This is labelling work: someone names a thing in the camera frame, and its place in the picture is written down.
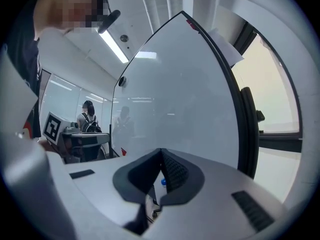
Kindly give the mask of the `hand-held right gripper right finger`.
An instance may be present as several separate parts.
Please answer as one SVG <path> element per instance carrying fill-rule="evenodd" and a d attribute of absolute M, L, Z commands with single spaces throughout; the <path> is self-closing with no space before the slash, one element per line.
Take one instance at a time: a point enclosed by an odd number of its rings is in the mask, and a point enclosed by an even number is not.
<path fill-rule="evenodd" d="M 236 168 L 200 156 L 169 150 L 201 169 L 204 183 L 188 203 L 164 206 L 147 230 L 148 240 L 248 240 L 258 231 L 244 212 L 255 203 L 276 222 L 287 213 L 270 192 Z"/>

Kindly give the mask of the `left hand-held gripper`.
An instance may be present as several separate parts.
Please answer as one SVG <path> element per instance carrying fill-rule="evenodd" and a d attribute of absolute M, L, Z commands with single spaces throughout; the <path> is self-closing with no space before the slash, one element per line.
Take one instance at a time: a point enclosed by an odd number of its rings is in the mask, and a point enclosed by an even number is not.
<path fill-rule="evenodd" d="M 64 164 L 106 159 L 103 145 L 110 141 L 108 133 L 82 133 L 77 122 L 66 120 L 52 112 L 48 113 L 42 135 L 51 149 L 60 155 Z"/>

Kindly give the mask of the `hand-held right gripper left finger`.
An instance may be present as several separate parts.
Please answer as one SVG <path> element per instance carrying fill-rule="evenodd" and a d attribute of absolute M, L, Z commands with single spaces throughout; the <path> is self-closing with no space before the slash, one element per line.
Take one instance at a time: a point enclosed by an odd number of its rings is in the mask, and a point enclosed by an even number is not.
<path fill-rule="evenodd" d="M 64 164 L 48 152 L 50 173 L 72 221 L 75 240 L 162 240 L 154 224 L 142 235 L 125 228 L 138 215 L 139 205 L 125 201 L 113 184 L 113 175 L 139 155 Z"/>

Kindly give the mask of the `long ceiling light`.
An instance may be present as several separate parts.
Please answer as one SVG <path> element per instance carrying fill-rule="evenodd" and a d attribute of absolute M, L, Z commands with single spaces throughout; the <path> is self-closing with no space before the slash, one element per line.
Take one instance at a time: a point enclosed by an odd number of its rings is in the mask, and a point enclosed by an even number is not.
<path fill-rule="evenodd" d="M 99 36 L 109 46 L 109 48 L 113 51 L 113 53 L 123 64 L 129 62 L 127 56 L 124 54 L 122 49 L 119 47 L 119 45 L 116 43 L 116 41 L 113 39 L 113 37 L 107 30 L 103 33 L 99 33 Z"/>

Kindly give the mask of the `person in dark shirt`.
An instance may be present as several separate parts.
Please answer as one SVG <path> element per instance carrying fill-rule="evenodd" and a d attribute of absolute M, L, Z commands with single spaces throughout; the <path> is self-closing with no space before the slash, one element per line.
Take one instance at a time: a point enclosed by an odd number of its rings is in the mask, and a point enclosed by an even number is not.
<path fill-rule="evenodd" d="M 12 64 L 37 97 L 40 95 L 42 80 L 38 42 L 33 28 L 15 30 L 5 40 Z"/>

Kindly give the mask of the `black framed window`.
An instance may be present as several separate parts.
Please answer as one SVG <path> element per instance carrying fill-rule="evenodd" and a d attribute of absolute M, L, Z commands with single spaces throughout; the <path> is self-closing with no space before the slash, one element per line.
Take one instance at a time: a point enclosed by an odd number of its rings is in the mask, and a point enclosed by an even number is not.
<path fill-rule="evenodd" d="M 243 60 L 232 68 L 240 89 L 251 90 L 259 118 L 260 147 L 299 153 L 302 116 L 292 78 L 276 51 L 257 32 L 238 42 Z"/>

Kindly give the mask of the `white paper sheet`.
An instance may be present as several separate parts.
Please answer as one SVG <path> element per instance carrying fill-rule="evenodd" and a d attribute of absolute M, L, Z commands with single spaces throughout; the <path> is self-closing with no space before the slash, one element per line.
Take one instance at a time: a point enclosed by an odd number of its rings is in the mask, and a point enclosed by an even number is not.
<path fill-rule="evenodd" d="M 218 33 L 217 28 L 212 29 L 208 34 L 218 46 L 230 67 L 244 60 L 243 56 Z"/>

